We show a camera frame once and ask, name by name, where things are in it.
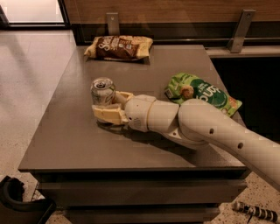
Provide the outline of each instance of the green chip bag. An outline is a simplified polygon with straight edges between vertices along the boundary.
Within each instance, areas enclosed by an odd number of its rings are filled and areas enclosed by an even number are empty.
[[[241,101],[189,73],[178,73],[172,76],[164,93],[169,100],[177,104],[182,104],[192,98],[200,99],[214,105],[228,116],[232,116],[242,105]]]

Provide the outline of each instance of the speckled floor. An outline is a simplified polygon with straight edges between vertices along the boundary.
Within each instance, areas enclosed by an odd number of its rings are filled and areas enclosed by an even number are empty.
[[[0,180],[9,175],[24,182],[24,200],[32,198],[37,181],[18,165],[51,100],[75,48],[70,31],[0,31]],[[248,188],[235,199],[279,211],[280,193],[251,173]],[[249,216],[220,205],[220,215],[206,224],[242,224]],[[62,212],[48,224],[68,224]],[[271,223],[253,217],[255,223]]]

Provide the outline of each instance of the chip bag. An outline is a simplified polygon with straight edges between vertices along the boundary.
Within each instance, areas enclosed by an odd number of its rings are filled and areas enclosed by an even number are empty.
[[[140,60],[149,57],[152,39],[137,36],[103,36],[84,52],[85,56],[101,60]]]
[[[228,116],[232,116],[242,105],[241,101],[189,73],[178,73],[172,76],[164,93],[169,100],[177,104],[182,104],[192,98],[200,99],[214,105]]]

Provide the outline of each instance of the soda can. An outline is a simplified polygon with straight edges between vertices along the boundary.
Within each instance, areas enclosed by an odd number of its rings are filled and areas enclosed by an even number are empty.
[[[95,79],[91,84],[90,90],[93,104],[102,106],[111,104],[116,92],[113,81],[107,77]]]

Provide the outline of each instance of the brown chip bag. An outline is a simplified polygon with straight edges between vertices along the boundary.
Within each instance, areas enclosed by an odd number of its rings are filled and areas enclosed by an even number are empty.
[[[103,60],[140,60],[149,57],[152,39],[134,36],[104,36],[94,38],[84,55]]]

